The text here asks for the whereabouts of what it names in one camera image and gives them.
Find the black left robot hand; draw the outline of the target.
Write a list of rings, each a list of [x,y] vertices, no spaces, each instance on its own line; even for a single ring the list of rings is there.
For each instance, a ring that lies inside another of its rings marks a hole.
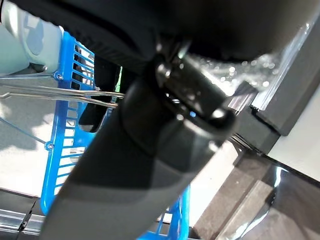
[[[18,0],[96,56],[138,74],[78,160],[45,218],[42,240],[134,240],[172,205],[231,136],[234,90],[192,55],[220,63],[283,48],[317,0]]]

